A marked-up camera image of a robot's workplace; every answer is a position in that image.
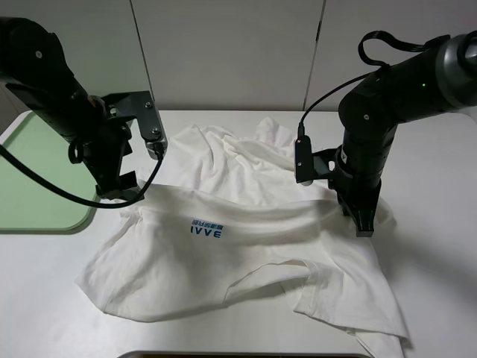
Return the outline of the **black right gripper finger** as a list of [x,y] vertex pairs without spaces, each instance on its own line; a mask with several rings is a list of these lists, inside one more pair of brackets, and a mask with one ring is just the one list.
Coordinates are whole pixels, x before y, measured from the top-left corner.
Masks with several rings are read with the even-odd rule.
[[356,227],[356,236],[371,237],[374,233],[376,210],[357,209],[350,210],[349,213]]

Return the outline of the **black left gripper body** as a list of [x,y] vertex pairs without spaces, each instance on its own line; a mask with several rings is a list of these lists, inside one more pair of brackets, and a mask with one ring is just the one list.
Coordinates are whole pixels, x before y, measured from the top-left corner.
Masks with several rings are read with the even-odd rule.
[[94,177],[99,189],[132,189],[136,175],[120,173],[122,159],[132,153],[132,138],[128,122],[136,117],[125,115],[113,105],[97,96],[89,98],[95,117],[81,134],[75,136],[68,147],[72,164],[84,164]]

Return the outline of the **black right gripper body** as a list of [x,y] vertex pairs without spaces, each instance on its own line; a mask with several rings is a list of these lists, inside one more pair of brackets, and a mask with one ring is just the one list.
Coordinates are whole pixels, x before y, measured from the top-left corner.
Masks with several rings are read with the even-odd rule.
[[333,162],[329,188],[337,193],[338,203],[345,216],[375,216],[382,186],[382,172],[389,148],[347,154],[342,158],[341,148],[332,148],[328,162]]

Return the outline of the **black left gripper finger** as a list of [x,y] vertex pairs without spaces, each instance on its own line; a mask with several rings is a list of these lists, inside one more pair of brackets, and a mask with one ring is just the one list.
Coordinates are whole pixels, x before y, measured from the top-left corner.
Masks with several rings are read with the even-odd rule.
[[100,180],[95,186],[96,194],[102,199],[131,201],[138,197],[143,197],[142,188],[138,185],[137,180],[119,179],[117,182],[109,182]]

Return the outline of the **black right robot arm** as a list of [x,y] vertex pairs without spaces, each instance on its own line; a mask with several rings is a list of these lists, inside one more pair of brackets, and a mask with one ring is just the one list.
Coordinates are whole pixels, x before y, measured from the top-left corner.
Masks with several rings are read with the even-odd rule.
[[423,45],[398,40],[386,31],[362,38],[381,40],[413,57],[390,65],[368,57],[371,72],[338,105],[344,138],[335,154],[332,186],[343,213],[352,218],[356,236],[373,235],[381,176],[397,127],[476,105],[476,32],[443,35]]

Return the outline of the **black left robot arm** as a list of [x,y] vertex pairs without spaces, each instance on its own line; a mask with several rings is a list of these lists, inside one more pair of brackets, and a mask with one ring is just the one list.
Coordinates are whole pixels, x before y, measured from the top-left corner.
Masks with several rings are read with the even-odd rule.
[[83,164],[98,196],[130,201],[140,188],[133,172],[121,173],[131,154],[130,116],[112,116],[90,96],[67,65],[56,34],[25,18],[1,18],[1,82],[68,144],[72,164]]

